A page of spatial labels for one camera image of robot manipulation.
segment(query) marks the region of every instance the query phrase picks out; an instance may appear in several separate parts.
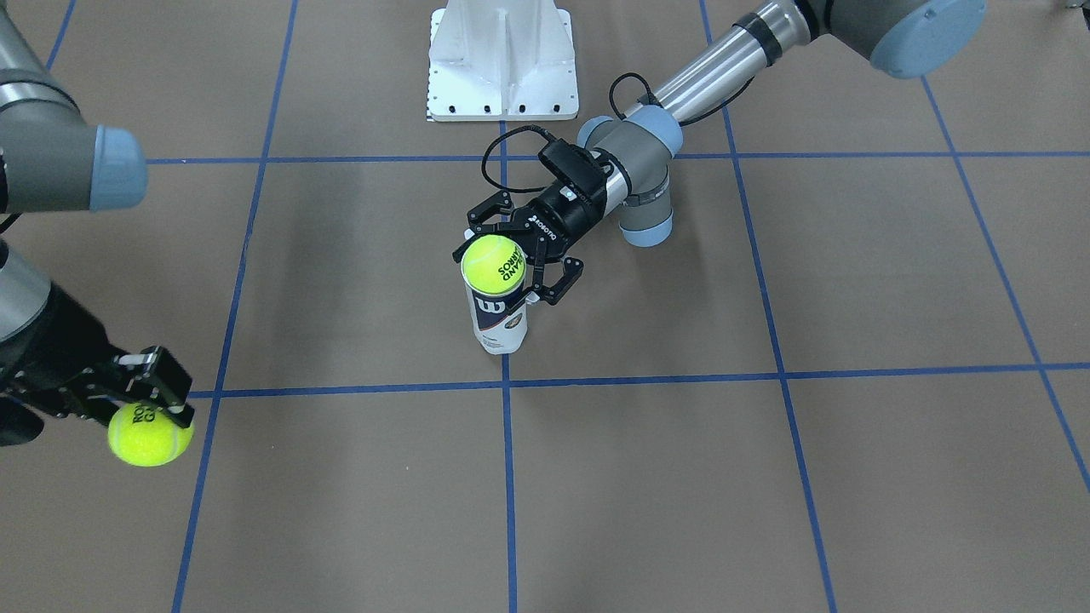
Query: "yellow tennis ball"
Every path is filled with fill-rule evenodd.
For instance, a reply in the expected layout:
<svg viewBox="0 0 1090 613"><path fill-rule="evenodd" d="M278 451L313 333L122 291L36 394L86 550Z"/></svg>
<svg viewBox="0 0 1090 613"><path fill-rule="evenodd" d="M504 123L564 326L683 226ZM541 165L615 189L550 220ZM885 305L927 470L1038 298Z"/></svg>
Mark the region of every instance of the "yellow tennis ball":
<svg viewBox="0 0 1090 613"><path fill-rule="evenodd" d="M193 425L178 428L154 407L137 402L118 409L107 438L113 455L133 466L162 466L182 455L193 440Z"/></svg>
<svg viewBox="0 0 1090 613"><path fill-rule="evenodd" d="M462 255L462 276L481 293L502 296L522 283L526 261L519 245L507 237L485 235Z"/></svg>

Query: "floor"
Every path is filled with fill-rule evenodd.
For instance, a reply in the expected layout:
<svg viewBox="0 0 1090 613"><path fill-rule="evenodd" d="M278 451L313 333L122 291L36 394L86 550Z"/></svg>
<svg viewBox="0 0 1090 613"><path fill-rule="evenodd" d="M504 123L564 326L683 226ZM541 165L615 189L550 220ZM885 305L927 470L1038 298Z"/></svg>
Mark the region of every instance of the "floor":
<svg viewBox="0 0 1090 613"><path fill-rule="evenodd" d="M602 224L499 359L449 254L504 127L424 121L438 2L9 0L152 166L4 238L198 432L4 448L0 611L1090 611L1090 33L990 4L925 80L789 51L687 129L675 236ZM560 5L583 119L754 7Z"/></svg>

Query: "tennis ball can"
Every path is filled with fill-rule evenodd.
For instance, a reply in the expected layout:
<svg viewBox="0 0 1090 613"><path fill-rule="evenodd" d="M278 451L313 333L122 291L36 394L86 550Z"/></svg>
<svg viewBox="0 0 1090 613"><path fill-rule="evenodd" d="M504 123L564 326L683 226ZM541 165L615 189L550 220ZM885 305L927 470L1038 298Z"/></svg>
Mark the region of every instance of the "tennis ball can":
<svg viewBox="0 0 1090 613"><path fill-rule="evenodd" d="M470 244L461 268L477 341L494 356L513 353L526 336L525 303L507 312L526 277L522 249L507 237L486 235Z"/></svg>

